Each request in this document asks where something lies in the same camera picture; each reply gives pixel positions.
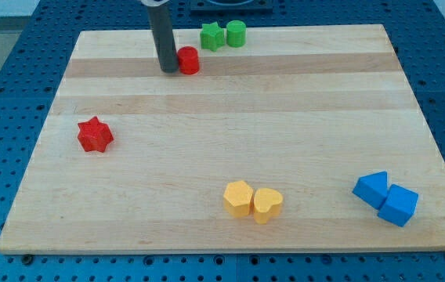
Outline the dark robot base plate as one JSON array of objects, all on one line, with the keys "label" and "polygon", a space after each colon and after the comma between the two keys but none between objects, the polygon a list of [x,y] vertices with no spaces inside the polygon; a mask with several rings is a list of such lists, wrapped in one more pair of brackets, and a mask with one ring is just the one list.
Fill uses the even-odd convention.
[{"label": "dark robot base plate", "polygon": [[189,4],[192,13],[273,10],[273,0],[189,0]]}]

